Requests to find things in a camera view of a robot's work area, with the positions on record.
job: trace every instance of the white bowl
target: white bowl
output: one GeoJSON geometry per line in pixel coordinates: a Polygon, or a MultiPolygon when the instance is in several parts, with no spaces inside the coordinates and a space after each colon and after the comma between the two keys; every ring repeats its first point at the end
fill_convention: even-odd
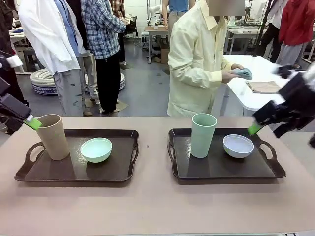
{"type": "Polygon", "coordinates": [[[106,160],[112,152],[112,142],[106,138],[94,138],[81,146],[81,154],[87,161],[98,163],[106,160]]]}
{"type": "Polygon", "coordinates": [[[235,158],[247,157],[254,150],[252,141],[238,134],[225,136],[223,139],[223,147],[227,154],[235,158]]]}

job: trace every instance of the light yellow jacket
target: light yellow jacket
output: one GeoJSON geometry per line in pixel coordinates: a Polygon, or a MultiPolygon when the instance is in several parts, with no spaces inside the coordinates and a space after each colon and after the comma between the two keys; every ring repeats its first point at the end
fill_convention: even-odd
{"type": "Polygon", "coordinates": [[[170,116],[191,117],[211,112],[222,82],[221,70],[230,70],[232,66],[223,57],[226,30],[224,18],[217,24],[209,16],[205,0],[197,2],[175,23],[168,56],[170,116]]]}

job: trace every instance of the dark brown tray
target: dark brown tray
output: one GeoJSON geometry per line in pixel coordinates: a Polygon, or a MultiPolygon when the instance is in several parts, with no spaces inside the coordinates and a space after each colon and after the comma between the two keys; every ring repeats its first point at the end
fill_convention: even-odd
{"type": "Polygon", "coordinates": [[[245,128],[217,128],[206,158],[190,156],[191,129],[171,129],[169,131],[168,153],[172,161],[175,177],[181,180],[205,179],[275,179],[286,173],[277,161],[274,148],[261,140],[257,134],[249,136],[245,128]],[[239,134],[254,143],[254,151],[244,159],[229,156],[223,149],[223,138],[229,134],[239,134]],[[260,146],[266,145],[272,152],[267,159],[260,146]]]}
{"type": "Polygon", "coordinates": [[[27,152],[23,166],[15,175],[17,181],[36,182],[110,182],[129,180],[139,154],[138,132],[136,130],[108,129],[66,129],[70,155],[54,161],[44,150],[30,160],[31,152],[43,143],[33,145],[27,152]],[[85,160],[80,152],[81,145],[96,137],[109,139],[113,149],[109,158],[100,163],[85,160]]]}

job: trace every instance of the red hoodie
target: red hoodie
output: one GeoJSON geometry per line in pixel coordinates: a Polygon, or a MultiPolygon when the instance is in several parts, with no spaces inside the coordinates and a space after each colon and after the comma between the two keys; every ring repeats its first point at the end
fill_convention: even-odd
{"type": "Polygon", "coordinates": [[[279,41],[289,46],[311,42],[314,19],[315,0],[289,0],[282,13],[279,41]]]}

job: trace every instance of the gray pants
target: gray pants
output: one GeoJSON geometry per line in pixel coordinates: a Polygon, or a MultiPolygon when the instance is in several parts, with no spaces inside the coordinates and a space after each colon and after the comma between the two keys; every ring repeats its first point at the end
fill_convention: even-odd
{"type": "Polygon", "coordinates": [[[168,41],[171,41],[171,35],[174,24],[179,20],[179,18],[184,15],[184,12],[172,11],[168,16],[168,41]]]}
{"type": "Polygon", "coordinates": [[[296,46],[288,46],[282,44],[281,51],[276,60],[276,64],[279,65],[294,65],[300,64],[302,53],[305,50],[307,43],[299,44],[296,46]]]}
{"type": "Polygon", "coordinates": [[[90,98],[98,100],[98,92],[96,90],[97,80],[96,80],[96,61],[93,54],[88,57],[83,57],[84,68],[86,74],[88,75],[88,87],[90,98]]]}
{"type": "Polygon", "coordinates": [[[77,59],[81,69],[54,74],[58,98],[68,117],[81,117],[85,111],[84,63],[82,57],[77,59]]]}

